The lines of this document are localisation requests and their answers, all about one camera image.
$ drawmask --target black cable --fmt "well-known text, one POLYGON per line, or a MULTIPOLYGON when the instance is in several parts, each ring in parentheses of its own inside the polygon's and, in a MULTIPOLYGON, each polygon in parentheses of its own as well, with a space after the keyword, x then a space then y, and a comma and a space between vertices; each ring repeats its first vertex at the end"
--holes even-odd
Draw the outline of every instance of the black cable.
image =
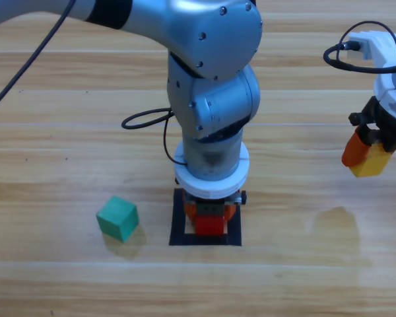
POLYGON ((160 109, 153 109, 153 110, 147 110, 144 112, 139 112, 138 114, 134 114, 133 116, 130 116, 129 118, 124 119, 124 121, 121 123, 121 127, 126 130, 136 130, 136 129, 142 129, 143 127, 149 127, 151 125, 163 122, 164 120, 170 119, 171 117, 174 116, 174 113, 172 112, 171 108, 160 108, 160 109), (148 114, 156 114, 158 112, 168 112, 165 116, 159 117, 158 119, 151 120, 145 123, 140 123, 140 124, 135 124, 135 125, 127 125, 128 122, 132 121, 133 119, 146 116, 148 114))
POLYGON ((167 150, 167 144, 166 144, 167 125, 169 124, 169 119, 170 119, 173 115, 174 115, 174 114, 173 114, 173 112, 172 112, 172 109, 169 108, 169 113, 168 113, 168 115, 167 115, 166 123, 164 124, 164 133, 163 133, 164 150, 166 151, 167 157, 168 157, 173 163, 178 164, 178 165, 187 166, 187 163, 182 163, 182 162, 178 162, 178 161, 174 160, 174 159, 170 156, 170 154, 169 154, 169 152, 168 152, 168 150, 167 150))
POLYGON ((385 28, 393 38, 393 41, 395 42, 396 45, 396 35, 395 33, 385 24, 378 22, 378 21, 362 21, 351 28, 349 28, 342 36, 340 42, 326 50, 323 54, 323 59, 324 61, 329 64, 330 66, 337 68, 337 69, 342 69, 344 71, 353 71, 357 73, 367 73, 367 74, 390 74, 390 73, 396 73, 396 66, 393 67, 382 67, 382 68, 374 68, 374 67, 361 67, 361 66, 355 66, 349 63, 345 63, 339 59, 339 54, 341 50, 354 50, 358 51, 360 49, 360 44, 356 41, 349 41, 346 43, 343 43, 343 40, 345 37, 352 32, 356 27, 362 25, 362 24, 376 24, 380 25, 383 28, 385 28), (333 52, 336 52, 336 59, 330 59, 329 55, 333 52))
POLYGON ((71 12, 76 2, 77 0, 70 0, 66 9, 62 13, 60 19, 57 21, 57 23, 49 32, 49 34, 47 34, 46 38, 44 38, 40 46, 38 46, 38 48, 35 50, 35 52, 32 54, 29 60, 25 63, 25 65, 22 66, 22 68, 18 71, 18 73, 16 73, 16 75, 12 78, 9 84, 7 84, 7 86, 0 92, 0 101, 2 101, 2 99, 6 96, 6 94, 13 88, 13 86, 17 83, 17 81, 22 77, 25 71, 32 65, 32 63, 36 60, 36 58, 41 54, 42 50, 45 48, 45 46, 48 44, 48 42, 51 40, 54 34, 59 30, 63 22, 65 22, 65 19, 71 12))
POLYGON ((154 125, 156 123, 160 123, 160 122, 163 122, 164 120, 166 120, 166 123, 164 124, 164 133, 163 133, 164 151, 166 152, 167 157, 173 163, 178 164, 178 165, 187 166, 187 163, 182 163, 182 162, 178 162, 178 161, 174 160, 170 156, 169 151, 167 150, 167 144, 166 144, 167 126, 168 126, 168 123, 169 123, 169 119, 171 117, 173 117, 173 116, 174 116, 174 113, 173 113, 171 108, 159 108, 159 109, 147 110, 147 111, 144 111, 144 112, 140 112, 138 114, 134 114, 133 116, 130 116, 130 117, 124 119, 124 121, 121 123, 121 127, 123 129, 126 129, 126 130, 136 130, 136 129, 142 129, 143 127, 149 127, 151 125, 154 125), (145 123, 140 123, 140 124, 135 124, 135 125, 127 125, 127 123, 132 121, 133 119, 136 119, 136 118, 139 118, 139 117, 142 117, 142 116, 146 116, 148 114, 156 114, 156 113, 159 113, 159 112, 167 112, 167 114, 165 116, 159 117, 158 119, 151 120, 151 121, 148 121, 148 122, 145 122, 145 123))

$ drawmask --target gray robot arm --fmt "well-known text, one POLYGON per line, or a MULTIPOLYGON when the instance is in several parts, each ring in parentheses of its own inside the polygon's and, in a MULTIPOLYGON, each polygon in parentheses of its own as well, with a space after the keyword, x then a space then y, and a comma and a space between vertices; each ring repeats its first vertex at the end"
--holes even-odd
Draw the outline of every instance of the gray robot arm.
MULTIPOLYGON (((0 23, 30 12, 61 14, 69 0, 0 0, 0 23)), ((151 38, 198 76, 242 70, 261 40, 261 17, 244 0, 77 0, 70 17, 151 38)))
MULTIPOLYGON (((0 23, 37 11, 61 15, 68 3, 0 0, 0 23)), ((167 47, 168 98, 188 170, 211 180, 235 171, 242 128, 260 102, 249 66, 262 37, 255 0, 77 0, 69 16, 167 47)))

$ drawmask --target red block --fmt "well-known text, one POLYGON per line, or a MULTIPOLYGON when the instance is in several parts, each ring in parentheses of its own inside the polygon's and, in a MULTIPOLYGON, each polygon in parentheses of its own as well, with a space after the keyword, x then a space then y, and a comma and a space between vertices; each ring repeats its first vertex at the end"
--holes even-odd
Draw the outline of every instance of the red block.
POLYGON ((224 216, 195 217, 195 234, 197 236, 222 236, 224 234, 224 216))

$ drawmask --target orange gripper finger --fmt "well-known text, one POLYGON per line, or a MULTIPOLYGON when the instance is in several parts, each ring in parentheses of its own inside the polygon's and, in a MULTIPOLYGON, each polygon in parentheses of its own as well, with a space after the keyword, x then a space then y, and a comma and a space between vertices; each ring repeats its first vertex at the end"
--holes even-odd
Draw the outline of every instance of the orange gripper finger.
POLYGON ((342 163, 346 167, 356 166, 364 162, 367 158, 370 145, 365 144, 355 132, 346 145, 345 151, 342 156, 342 163))

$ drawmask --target wooden table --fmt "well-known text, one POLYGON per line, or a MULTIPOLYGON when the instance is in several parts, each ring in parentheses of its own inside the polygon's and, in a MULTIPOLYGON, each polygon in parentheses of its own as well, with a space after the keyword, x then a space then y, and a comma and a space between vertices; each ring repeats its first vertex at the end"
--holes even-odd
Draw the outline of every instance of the wooden table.
MULTIPOLYGON (((168 106, 166 50, 68 20, 0 104, 0 317, 396 316, 396 155, 377 178, 341 164, 347 117, 374 77, 321 59, 360 20, 396 31, 396 0, 258 5, 262 100, 244 135, 243 247, 169 247, 163 127, 120 128, 168 106), (141 226, 125 244, 95 218, 112 195, 138 205, 141 226)), ((0 89, 56 18, 0 26, 0 89)))

